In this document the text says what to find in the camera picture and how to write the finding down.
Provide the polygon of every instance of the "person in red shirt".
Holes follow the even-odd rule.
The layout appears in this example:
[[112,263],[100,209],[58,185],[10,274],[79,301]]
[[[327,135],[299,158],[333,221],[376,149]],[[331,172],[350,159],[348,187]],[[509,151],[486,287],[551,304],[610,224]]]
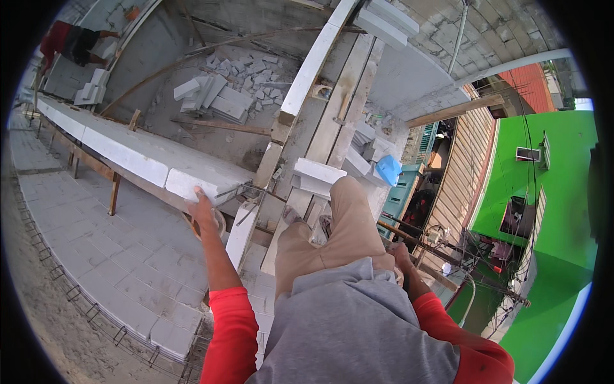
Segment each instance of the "person in red shirt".
[[[278,240],[275,317],[257,370],[258,324],[247,290],[211,202],[199,187],[195,192],[199,201],[188,210],[200,225],[214,317],[201,384],[513,382],[511,356],[448,316],[405,244],[384,249],[367,195],[350,176],[330,190],[331,235],[323,247],[308,243],[311,231],[296,211],[284,210],[289,226]],[[404,275],[403,289],[393,265]],[[291,286],[288,274],[297,275]]]
[[88,63],[107,65],[107,60],[90,53],[98,39],[119,38],[119,33],[110,31],[94,32],[57,20],[41,41],[41,52],[45,55],[45,66],[41,75],[51,68],[56,52],[80,66]]

